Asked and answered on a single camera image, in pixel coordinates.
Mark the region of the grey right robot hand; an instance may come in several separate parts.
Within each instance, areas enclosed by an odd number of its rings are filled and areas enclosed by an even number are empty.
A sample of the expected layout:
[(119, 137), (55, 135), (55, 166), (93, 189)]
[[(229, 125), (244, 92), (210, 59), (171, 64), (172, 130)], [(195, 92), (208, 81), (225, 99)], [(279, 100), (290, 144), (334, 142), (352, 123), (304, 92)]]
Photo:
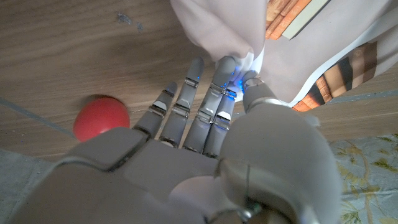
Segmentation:
[(170, 83), (133, 128), (74, 147), (11, 223), (338, 223), (341, 180), (312, 119), (284, 106), (255, 71), (231, 120), (236, 62), (224, 57), (186, 136), (203, 62)]

